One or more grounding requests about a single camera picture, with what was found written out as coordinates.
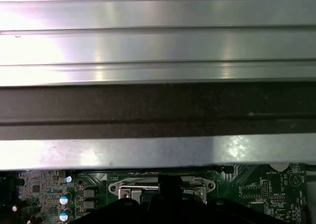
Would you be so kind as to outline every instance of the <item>black plastic part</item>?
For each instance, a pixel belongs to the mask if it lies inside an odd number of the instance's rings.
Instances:
[[[194,195],[181,195],[180,177],[163,176],[158,178],[160,194],[154,195],[148,211],[141,211],[135,200],[122,198],[106,207],[78,218],[71,224],[88,224],[102,220],[113,213],[119,214],[117,224],[124,223],[183,223],[206,222],[214,224],[285,224],[283,221],[249,209],[227,199],[216,199],[203,205]]]
[[[0,88],[0,137],[316,132],[316,82]]]

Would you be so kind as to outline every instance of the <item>motherboard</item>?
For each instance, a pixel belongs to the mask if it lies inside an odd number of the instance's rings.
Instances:
[[[307,224],[307,184],[304,164],[212,166],[195,169],[135,171],[23,171],[0,178],[2,190],[15,192],[23,205],[20,223],[39,218],[45,224],[65,224],[130,197],[146,208],[157,193],[158,176],[178,175],[184,192],[204,203],[217,197],[263,212],[292,224]],[[4,200],[14,195],[1,194]]]

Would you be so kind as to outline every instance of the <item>green circuit board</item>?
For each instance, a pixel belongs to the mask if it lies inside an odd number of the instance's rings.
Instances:
[[[307,184],[304,164],[292,163],[283,172],[269,165],[235,165],[229,171],[214,167],[152,171],[28,171],[19,178],[19,197],[30,205],[23,209],[22,223],[41,215],[46,224],[68,223],[118,200],[109,186],[126,178],[153,178],[161,174],[199,177],[212,181],[206,201],[224,197],[288,223],[305,224]],[[67,204],[60,198],[68,194]],[[71,211],[66,221],[63,210]]]

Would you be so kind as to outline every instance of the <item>metal bracket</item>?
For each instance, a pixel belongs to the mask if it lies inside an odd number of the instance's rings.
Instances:
[[[216,184],[196,176],[182,176],[184,187],[183,193],[195,194],[206,203],[207,193],[215,190]],[[132,198],[138,203],[141,202],[141,195],[144,190],[158,191],[158,177],[126,178],[109,185],[109,192],[121,198]]]

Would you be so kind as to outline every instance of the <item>metal rail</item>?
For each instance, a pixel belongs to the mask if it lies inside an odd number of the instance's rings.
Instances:
[[[0,141],[0,169],[132,169],[311,162],[316,134]]]
[[[314,80],[315,0],[0,0],[0,86]]]

